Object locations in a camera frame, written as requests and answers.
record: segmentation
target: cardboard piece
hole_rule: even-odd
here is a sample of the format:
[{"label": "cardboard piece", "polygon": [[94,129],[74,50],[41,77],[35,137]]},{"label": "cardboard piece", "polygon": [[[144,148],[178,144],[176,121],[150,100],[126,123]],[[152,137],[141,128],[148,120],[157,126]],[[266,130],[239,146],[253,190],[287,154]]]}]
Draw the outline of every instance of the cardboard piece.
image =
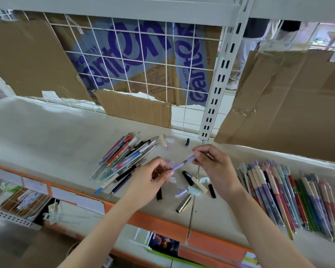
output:
[{"label": "cardboard piece", "polygon": [[0,77],[18,96],[91,100],[87,89],[45,21],[0,20]]},{"label": "cardboard piece", "polygon": [[335,162],[332,54],[251,53],[215,142]]},{"label": "cardboard piece", "polygon": [[[29,20],[46,19],[42,12],[26,11],[25,13],[26,15],[22,11],[15,11],[15,17],[21,21],[27,21],[26,16]],[[137,20],[117,18],[114,19],[113,25],[111,18],[90,16],[89,22],[87,16],[80,15],[68,15],[67,22],[63,14],[45,14],[49,22],[66,25],[52,26],[64,50],[85,53],[84,57],[82,54],[71,52],[67,52],[67,55],[89,91],[94,91],[98,87],[99,90],[114,89],[126,93],[148,92],[150,96],[174,105],[187,103],[205,106],[208,95],[193,91],[209,91],[213,71],[203,69],[214,69],[219,41],[195,39],[192,58],[194,69],[191,71],[190,81],[188,81],[189,69],[170,66],[190,66],[193,39],[188,36],[193,36],[194,25],[176,23],[173,29],[172,23],[167,23],[165,26],[165,22],[140,20],[138,26]],[[93,33],[91,29],[77,28],[77,26],[90,27],[90,25],[101,30],[95,29]],[[117,37],[114,31],[103,30],[112,30],[114,26]],[[119,30],[140,30],[150,34],[139,36],[136,33]],[[165,38],[161,36],[165,31],[170,35],[174,33],[186,37],[173,39],[172,36],[167,36]],[[196,25],[196,37],[219,39],[220,34],[219,26]],[[175,88],[166,90],[165,85]]]},{"label": "cardboard piece", "polygon": [[170,128],[171,104],[125,95],[109,90],[95,91],[109,116]]}]

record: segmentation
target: person's left hand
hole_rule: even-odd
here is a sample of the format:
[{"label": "person's left hand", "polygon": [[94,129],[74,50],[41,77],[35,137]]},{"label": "person's left hand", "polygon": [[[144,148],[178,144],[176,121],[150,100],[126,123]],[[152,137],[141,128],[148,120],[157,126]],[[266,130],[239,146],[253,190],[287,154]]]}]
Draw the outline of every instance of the person's left hand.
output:
[{"label": "person's left hand", "polygon": [[137,167],[130,185],[122,198],[133,205],[136,210],[148,204],[174,172],[161,157],[156,157],[143,166]]}]

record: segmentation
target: forearm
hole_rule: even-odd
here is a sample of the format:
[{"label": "forearm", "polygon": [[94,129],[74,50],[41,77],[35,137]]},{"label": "forearm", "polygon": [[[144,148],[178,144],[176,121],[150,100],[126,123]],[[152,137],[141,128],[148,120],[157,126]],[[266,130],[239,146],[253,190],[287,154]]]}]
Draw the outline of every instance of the forearm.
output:
[{"label": "forearm", "polygon": [[314,267],[244,190],[226,198],[263,268]]},{"label": "forearm", "polygon": [[101,268],[135,210],[124,199],[117,202],[58,268]]}]

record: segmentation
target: hand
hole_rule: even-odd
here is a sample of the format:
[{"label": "hand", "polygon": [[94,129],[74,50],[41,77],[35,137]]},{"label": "hand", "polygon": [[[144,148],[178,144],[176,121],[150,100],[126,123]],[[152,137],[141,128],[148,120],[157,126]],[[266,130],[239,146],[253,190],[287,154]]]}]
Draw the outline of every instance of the hand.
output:
[{"label": "hand", "polygon": [[228,201],[234,193],[243,190],[231,159],[226,153],[212,145],[197,146],[192,150],[196,158],[192,163],[205,170],[220,197]]},{"label": "hand", "polygon": [[162,158],[156,157],[134,171],[124,197],[136,210],[148,204],[174,172]]}]

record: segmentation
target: pile of pens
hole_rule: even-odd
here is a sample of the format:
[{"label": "pile of pens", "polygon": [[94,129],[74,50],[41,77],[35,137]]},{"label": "pile of pens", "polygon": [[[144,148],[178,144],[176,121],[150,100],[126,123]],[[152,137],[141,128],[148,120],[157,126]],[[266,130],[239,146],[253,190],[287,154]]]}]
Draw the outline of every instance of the pile of pens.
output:
[{"label": "pile of pens", "polygon": [[107,152],[99,162],[99,168],[90,177],[97,181],[104,182],[94,193],[98,194],[112,183],[119,184],[114,187],[109,195],[119,190],[127,180],[132,176],[135,168],[142,162],[143,158],[156,147],[156,139],[158,136],[146,141],[140,141],[138,144],[138,135],[129,133],[123,136],[115,145]]},{"label": "pile of pens", "polygon": [[285,226],[291,240],[296,228],[305,228],[335,242],[335,200],[325,180],[303,173],[295,179],[288,166],[269,160],[241,163],[237,176],[273,223]]}]

